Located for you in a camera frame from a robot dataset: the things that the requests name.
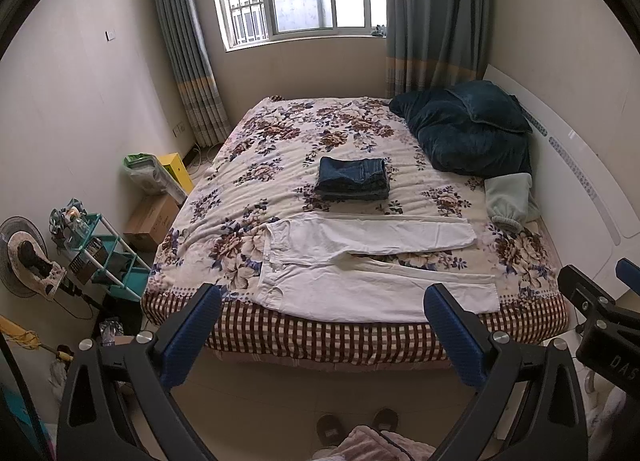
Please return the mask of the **white pants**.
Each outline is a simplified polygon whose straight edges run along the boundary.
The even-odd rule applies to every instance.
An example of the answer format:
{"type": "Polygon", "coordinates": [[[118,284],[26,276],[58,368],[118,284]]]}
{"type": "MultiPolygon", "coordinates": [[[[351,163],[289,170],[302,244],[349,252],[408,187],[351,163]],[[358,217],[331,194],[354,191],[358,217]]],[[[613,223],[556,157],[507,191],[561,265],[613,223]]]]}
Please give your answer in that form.
{"type": "Polygon", "coordinates": [[[500,307],[490,273],[447,273],[387,262],[402,253],[463,250],[476,242],[464,218],[302,214],[266,227],[254,303],[307,320],[422,323],[423,296],[441,283],[474,314],[500,307]]]}

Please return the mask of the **white bed headboard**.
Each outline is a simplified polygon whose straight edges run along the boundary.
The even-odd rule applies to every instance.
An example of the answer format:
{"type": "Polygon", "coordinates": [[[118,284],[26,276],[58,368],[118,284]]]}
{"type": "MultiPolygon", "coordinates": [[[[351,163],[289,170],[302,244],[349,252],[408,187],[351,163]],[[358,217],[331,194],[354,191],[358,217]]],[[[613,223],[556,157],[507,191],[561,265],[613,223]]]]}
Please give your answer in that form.
{"type": "Polygon", "coordinates": [[[639,262],[639,218],[608,169],[547,104],[488,66],[485,79],[518,99],[533,128],[534,197],[556,253],[614,299],[629,288],[617,279],[620,259],[639,262]]]}

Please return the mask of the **right brown slipper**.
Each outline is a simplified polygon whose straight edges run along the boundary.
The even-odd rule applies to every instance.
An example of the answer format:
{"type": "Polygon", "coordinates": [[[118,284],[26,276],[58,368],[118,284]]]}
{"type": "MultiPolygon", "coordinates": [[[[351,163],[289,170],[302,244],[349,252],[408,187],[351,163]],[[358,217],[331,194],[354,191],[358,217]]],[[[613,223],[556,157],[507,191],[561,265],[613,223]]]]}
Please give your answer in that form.
{"type": "Polygon", "coordinates": [[[381,432],[396,432],[398,424],[399,415],[390,408],[379,410],[372,420],[372,427],[381,432]]]}

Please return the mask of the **brown slipper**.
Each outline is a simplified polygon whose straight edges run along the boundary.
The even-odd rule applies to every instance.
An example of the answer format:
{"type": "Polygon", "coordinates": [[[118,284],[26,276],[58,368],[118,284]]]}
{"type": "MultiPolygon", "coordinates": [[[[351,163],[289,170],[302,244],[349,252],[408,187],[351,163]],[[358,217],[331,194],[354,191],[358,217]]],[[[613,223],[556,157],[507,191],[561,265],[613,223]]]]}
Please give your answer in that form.
{"type": "Polygon", "coordinates": [[[323,447],[336,447],[347,437],[342,421],[336,415],[322,415],[316,425],[317,436],[323,447]]]}
{"type": "Polygon", "coordinates": [[[399,415],[390,408],[379,410],[372,420],[372,427],[381,432],[396,432],[398,424],[399,415]]]}

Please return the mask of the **red checked bed sheet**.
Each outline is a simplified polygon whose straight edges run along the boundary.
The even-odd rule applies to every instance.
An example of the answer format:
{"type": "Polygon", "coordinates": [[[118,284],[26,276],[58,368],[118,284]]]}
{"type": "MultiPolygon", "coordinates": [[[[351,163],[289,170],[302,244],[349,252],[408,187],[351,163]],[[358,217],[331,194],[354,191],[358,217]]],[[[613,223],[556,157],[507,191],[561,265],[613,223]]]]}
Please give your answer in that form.
{"type": "MultiPolygon", "coordinates": [[[[559,293],[480,316],[489,330],[504,331],[524,344],[564,332],[569,320],[559,293]]],[[[240,301],[222,303],[205,346],[224,361],[324,371],[430,369],[448,363],[445,348],[426,323],[326,323],[240,301]]]]}

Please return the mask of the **teal white storage rack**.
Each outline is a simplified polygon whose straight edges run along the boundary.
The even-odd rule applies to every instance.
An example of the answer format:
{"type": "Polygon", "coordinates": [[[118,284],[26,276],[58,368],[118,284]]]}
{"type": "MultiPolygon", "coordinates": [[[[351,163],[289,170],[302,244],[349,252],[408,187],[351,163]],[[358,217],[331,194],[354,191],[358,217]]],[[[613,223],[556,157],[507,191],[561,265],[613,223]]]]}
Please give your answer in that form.
{"type": "Polygon", "coordinates": [[[101,214],[80,214],[65,242],[70,271],[83,285],[103,285],[112,296],[140,302],[151,267],[101,214]]]}

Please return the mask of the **standing electric fan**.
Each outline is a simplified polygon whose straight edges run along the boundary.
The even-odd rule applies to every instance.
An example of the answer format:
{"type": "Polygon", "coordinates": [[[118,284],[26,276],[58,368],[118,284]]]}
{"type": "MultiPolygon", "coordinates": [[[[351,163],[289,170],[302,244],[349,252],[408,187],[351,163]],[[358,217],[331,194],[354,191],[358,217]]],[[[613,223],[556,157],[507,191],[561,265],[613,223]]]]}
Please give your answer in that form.
{"type": "Polygon", "coordinates": [[[1,283],[10,293],[52,301],[65,277],[65,268],[48,258],[41,233],[31,221],[11,216],[1,224],[1,283]]]}

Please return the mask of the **pink striped pyjama leg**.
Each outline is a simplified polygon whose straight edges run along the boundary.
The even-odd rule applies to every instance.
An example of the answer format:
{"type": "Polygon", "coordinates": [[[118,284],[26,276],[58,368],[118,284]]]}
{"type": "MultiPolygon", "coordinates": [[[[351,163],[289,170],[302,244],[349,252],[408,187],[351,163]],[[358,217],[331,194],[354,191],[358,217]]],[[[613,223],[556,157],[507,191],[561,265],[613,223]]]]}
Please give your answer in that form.
{"type": "Polygon", "coordinates": [[[358,425],[337,446],[324,447],[315,452],[313,460],[345,461],[422,461],[434,455],[436,448],[413,441],[390,431],[377,431],[358,425]]]}

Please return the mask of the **cardboard box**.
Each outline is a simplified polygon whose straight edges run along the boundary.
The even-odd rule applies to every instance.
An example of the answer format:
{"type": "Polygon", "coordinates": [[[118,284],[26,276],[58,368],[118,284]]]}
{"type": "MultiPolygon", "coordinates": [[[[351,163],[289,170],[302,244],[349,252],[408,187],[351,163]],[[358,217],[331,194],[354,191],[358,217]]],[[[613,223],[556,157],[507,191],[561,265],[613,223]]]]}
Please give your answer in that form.
{"type": "Polygon", "coordinates": [[[154,253],[178,212],[178,204],[170,195],[143,198],[125,227],[126,242],[136,251],[154,253]]]}

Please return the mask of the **left brown slipper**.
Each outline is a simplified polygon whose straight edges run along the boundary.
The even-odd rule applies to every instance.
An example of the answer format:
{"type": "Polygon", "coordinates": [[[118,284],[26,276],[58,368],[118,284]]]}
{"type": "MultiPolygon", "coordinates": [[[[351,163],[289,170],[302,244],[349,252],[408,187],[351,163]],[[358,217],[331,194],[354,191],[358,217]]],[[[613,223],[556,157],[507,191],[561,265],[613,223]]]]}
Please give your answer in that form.
{"type": "Polygon", "coordinates": [[[323,447],[336,447],[347,437],[342,421],[336,415],[322,415],[316,425],[317,436],[323,447]]]}

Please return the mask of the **green plastic bag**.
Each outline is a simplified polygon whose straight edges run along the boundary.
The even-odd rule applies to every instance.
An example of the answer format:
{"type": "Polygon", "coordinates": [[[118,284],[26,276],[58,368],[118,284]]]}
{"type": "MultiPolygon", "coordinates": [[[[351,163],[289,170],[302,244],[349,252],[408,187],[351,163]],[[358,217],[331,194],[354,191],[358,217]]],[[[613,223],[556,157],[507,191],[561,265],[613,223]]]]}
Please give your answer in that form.
{"type": "Polygon", "coordinates": [[[154,155],[126,155],[122,160],[122,166],[130,180],[147,196],[168,195],[178,207],[181,207],[188,198],[184,189],[154,155]]]}

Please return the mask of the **yellow box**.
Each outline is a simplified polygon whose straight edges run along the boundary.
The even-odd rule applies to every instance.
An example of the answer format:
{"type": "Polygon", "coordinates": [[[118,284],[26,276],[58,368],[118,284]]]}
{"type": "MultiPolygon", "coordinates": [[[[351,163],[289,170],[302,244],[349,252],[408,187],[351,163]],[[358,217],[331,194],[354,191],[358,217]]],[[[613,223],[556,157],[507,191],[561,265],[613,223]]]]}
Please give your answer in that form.
{"type": "Polygon", "coordinates": [[[192,192],[194,185],[191,176],[178,152],[160,156],[158,161],[187,194],[192,192]]]}

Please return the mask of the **dark teal plush blanket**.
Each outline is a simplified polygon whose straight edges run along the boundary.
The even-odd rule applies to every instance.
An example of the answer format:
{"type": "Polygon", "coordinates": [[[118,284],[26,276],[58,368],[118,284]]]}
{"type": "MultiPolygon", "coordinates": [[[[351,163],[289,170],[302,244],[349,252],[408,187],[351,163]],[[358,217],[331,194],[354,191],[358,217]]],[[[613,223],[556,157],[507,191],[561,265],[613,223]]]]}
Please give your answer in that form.
{"type": "Polygon", "coordinates": [[[405,120],[436,170],[483,180],[532,170],[524,110],[490,81],[400,94],[390,111],[405,120]]]}

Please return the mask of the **folded dark blue jeans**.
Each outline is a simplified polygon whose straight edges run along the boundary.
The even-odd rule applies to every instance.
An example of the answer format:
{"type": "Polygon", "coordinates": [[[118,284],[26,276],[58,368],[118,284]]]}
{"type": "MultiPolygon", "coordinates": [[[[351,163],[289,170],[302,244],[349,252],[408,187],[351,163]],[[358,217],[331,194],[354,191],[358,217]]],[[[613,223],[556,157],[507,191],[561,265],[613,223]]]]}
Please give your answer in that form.
{"type": "Polygon", "coordinates": [[[383,159],[320,160],[314,190],[331,201],[384,200],[390,194],[390,180],[383,159]]]}

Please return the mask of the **floral fleece bed blanket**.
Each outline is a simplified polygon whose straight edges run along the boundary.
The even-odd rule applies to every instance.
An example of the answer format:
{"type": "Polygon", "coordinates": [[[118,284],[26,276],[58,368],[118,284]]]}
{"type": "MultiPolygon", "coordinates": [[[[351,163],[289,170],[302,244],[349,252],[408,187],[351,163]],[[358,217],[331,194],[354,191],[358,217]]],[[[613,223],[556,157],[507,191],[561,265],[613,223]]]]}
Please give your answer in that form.
{"type": "Polygon", "coordinates": [[[512,235],[488,220],[484,183],[439,172],[385,100],[264,99],[245,114],[186,200],[157,249],[142,297],[162,319],[204,282],[233,299],[256,292],[268,224],[298,215],[464,218],[477,244],[461,251],[402,253],[394,263],[441,273],[488,273],[502,307],[559,297],[558,264],[541,228],[512,235]],[[317,190],[322,158],[384,161],[390,194],[378,201],[326,201],[317,190]]]}

